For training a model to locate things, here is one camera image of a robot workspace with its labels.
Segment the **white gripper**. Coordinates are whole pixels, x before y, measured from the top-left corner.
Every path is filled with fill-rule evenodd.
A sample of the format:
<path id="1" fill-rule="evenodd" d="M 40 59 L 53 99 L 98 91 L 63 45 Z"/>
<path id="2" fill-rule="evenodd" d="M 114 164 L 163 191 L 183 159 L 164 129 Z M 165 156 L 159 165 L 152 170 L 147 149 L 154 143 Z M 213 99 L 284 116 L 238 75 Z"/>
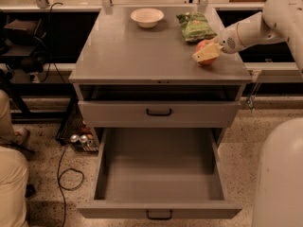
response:
<path id="1" fill-rule="evenodd" d="M 219 36 L 212 38 L 211 43 L 197 50 L 193 55 L 196 62 L 203 62 L 217 59 L 221 50 L 227 54 L 238 53 L 245 46 L 239 37 L 239 24 L 235 23 L 220 31 Z"/>

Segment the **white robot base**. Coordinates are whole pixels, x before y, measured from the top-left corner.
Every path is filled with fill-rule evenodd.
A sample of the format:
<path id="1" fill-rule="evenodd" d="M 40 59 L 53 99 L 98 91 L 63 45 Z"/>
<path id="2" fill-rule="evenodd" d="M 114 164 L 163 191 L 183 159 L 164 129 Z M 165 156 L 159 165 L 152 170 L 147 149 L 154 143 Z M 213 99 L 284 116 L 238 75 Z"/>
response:
<path id="1" fill-rule="evenodd" d="M 259 156 L 252 227 L 303 227 L 303 119 L 267 136 Z"/>

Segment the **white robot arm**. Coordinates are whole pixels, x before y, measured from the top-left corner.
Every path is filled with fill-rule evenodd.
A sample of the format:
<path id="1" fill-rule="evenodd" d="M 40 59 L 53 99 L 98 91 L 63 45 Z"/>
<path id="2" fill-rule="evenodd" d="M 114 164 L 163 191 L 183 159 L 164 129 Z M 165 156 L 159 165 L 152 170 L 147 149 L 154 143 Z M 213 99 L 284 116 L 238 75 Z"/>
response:
<path id="1" fill-rule="evenodd" d="M 234 54 L 257 44 L 285 42 L 300 73 L 303 72 L 303 1 L 267 0 L 261 12 L 221 30 L 192 55 L 198 63 L 216 60 L 222 52 Z"/>

